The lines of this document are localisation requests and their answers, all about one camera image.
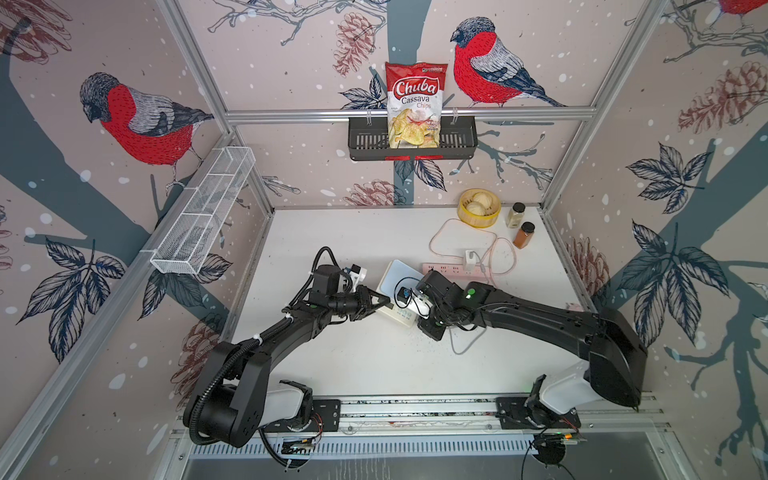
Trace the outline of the blue white electronic scale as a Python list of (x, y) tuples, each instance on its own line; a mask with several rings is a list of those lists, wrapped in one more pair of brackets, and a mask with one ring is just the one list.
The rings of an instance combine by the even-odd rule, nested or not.
[(377, 292), (390, 299), (390, 302), (378, 312), (399, 325), (413, 327), (420, 318), (419, 313), (427, 309), (412, 299), (412, 290), (416, 288), (423, 274), (401, 262), (392, 260), (377, 286)]

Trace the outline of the white USB charger block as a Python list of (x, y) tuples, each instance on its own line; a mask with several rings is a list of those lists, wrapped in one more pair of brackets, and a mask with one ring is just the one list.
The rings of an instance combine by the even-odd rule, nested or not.
[(473, 273), (480, 262), (480, 257), (474, 250), (466, 250), (464, 256), (464, 271)]

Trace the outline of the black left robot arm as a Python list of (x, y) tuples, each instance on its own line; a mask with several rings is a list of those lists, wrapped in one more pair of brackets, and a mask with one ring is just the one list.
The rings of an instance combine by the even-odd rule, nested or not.
[(363, 320), (390, 302), (388, 296), (363, 285), (359, 266), (343, 268), (335, 259), (322, 263), (321, 257), (331, 253), (327, 246), (320, 248), (307, 280), (277, 323), (238, 343), (221, 341), (209, 352), (183, 414), (193, 444), (243, 447), (258, 436), (270, 457), (285, 469), (303, 466), (301, 460), (282, 457), (270, 444), (266, 429), (274, 423), (294, 431), (314, 426), (312, 437), (289, 449), (313, 448), (324, 431), (324, 419), (313, 408), (310, 387), (290, 380), (271, 384), (274, 367), (325, 328)]

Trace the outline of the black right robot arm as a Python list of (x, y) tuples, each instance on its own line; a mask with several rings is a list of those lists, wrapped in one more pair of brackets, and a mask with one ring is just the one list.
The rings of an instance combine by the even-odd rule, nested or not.
[(395, 289), (396, 303), (414, 311), (419, 330), (439, 341), (450, 327), (503, 329), (543, 341), (577, 357), (557, 374), (542, 374), (530, 393), (497, 402), (502, 427), (532, 429), (524, 457), (560, 467), (566, 444), (580, 436), (577, 408), (599, 399), (637, 410), (648, 352), (616, 311), (571, 311), (515, 297), (486, 283), (466, 287), (431, 270), (412, 287)]

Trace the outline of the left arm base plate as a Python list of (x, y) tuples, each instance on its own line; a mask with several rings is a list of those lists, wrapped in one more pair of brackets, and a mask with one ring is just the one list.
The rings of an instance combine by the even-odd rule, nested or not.
[(341, 419), (341, 401), (339, 399), (315, 399), (307, 418), (298, 416), (289, 420), (278, 420), (266, 425), (266, 433), (316, 434), (337, 432)]

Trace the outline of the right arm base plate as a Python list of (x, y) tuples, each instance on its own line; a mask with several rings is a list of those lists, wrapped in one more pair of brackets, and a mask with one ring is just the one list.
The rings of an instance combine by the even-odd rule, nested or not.
[(502, 396), (495, 399), (496, 417), (503, 430), (542, 430), (581, 428), (575, 409), (558, 414), (538, 401), (523, 395)]

